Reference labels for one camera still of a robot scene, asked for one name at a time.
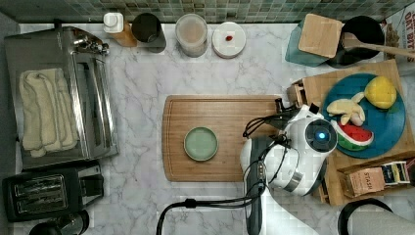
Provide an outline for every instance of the small green plate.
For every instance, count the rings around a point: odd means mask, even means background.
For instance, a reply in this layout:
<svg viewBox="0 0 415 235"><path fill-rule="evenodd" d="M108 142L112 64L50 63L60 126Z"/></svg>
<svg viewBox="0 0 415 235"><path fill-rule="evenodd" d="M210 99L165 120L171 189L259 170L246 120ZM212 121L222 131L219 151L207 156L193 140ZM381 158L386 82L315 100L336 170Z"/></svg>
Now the small green plate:
<svg viewBox="0 0 415 235"><path fill-rule="evenodd" d="M184 150L195 161L207 161L217 151L217 138L213 131L206 127L196 127L184 138Z"/></svg>

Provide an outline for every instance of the toaster oven door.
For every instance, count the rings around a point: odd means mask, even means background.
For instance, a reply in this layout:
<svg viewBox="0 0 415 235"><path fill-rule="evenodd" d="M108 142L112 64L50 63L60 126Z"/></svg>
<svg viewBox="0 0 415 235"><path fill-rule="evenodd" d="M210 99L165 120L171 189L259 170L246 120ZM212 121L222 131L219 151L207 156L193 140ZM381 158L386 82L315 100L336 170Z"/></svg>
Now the toaster oven door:
<svg viewBox="0 0 415 235"><path fill-rule="evenodd" d="M72 54L74 114L83 156L89 159L117 153L115 126L105 63L87 53Z"/></svg>

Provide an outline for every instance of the kitchen counter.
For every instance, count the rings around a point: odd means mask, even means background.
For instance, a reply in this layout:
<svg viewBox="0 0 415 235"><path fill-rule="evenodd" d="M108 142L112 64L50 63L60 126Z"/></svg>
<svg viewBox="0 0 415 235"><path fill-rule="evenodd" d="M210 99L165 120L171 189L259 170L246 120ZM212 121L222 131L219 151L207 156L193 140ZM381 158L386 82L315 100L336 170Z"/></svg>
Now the kitchen counter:
<svg viewBox="0 0 415 235"><path fill-rule="evenodd" d="M164 25L167 47L160 54L142 48L122 48L103 33L100 24L73 24L109 42L110 86L117 122L120 154L101 160L105 198L89 208L87 235L156 234L158 218L171 203L195 199L230 199L243 196L242 182L169 182L161 156L161 119L165 98L171 94L278 94L300 78L333 71L328 66L306 68L285 61L295 24L242 24L247 34L243 53L232 60L217 57L211 49L209 25L207 52L189 58L179 49L174 24ZM51 24L21 24L22 32L50 28ZM378 56L370 62L382 60ZM403 77L405 105L415 126L414 77ZM342 208L321 204L310 196L296 197L273 190L277 202L320 235L338 234ZM392 210L415 221L415 189L379 198ZM39 221L15 223L14 234L28 234ZM175 209L163 225L164 234L247 234L243 210Z"/></svg>

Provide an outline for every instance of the wooden box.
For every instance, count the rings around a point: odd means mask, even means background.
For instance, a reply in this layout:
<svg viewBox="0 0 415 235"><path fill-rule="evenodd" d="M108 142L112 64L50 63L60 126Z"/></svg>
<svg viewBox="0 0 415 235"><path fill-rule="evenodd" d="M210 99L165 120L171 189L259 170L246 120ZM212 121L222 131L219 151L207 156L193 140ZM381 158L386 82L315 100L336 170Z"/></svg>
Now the wooden box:
<svg viewBox="0 0 415 235"><path fill-rule="evenodd" d="M358 72L374 73L390 78L396 89L402 95L402 87L396 62L395 60L389 60L303 78L293 83L292 86L288 88L288 97L291 102L298 103L299 105L310 105L311 103L314 103L319 107L323 107L323 102L330 89L344 77ZM407 118L405 129L399 141L391 150L379 157L369 160L355 159L335 150L327 159L328 166L325 179L319 189L314 193L314 196L320 198L321 202L328 203L332 206L339 206L410 187L407 185L398 185L386 188L380 192L365 194L351 199L344 195L339 174L348 174L363 168L378 166L393 161L406 160L413 157L415 157L414 138L409 118Z"/></svg>

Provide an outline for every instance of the yellow lemon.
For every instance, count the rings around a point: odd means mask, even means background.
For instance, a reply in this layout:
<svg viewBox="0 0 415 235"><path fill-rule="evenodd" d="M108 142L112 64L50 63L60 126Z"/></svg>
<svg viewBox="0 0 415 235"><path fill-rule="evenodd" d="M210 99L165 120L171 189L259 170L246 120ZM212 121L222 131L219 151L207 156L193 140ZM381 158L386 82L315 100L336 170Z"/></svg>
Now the yellow lemon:
<svg viewBox="0 0 415 235"><path fill-rule="evenodd" d="M377 76L366 85L364 96L372 105L388 109L396 101L396 89L387 77Z"/></svg>

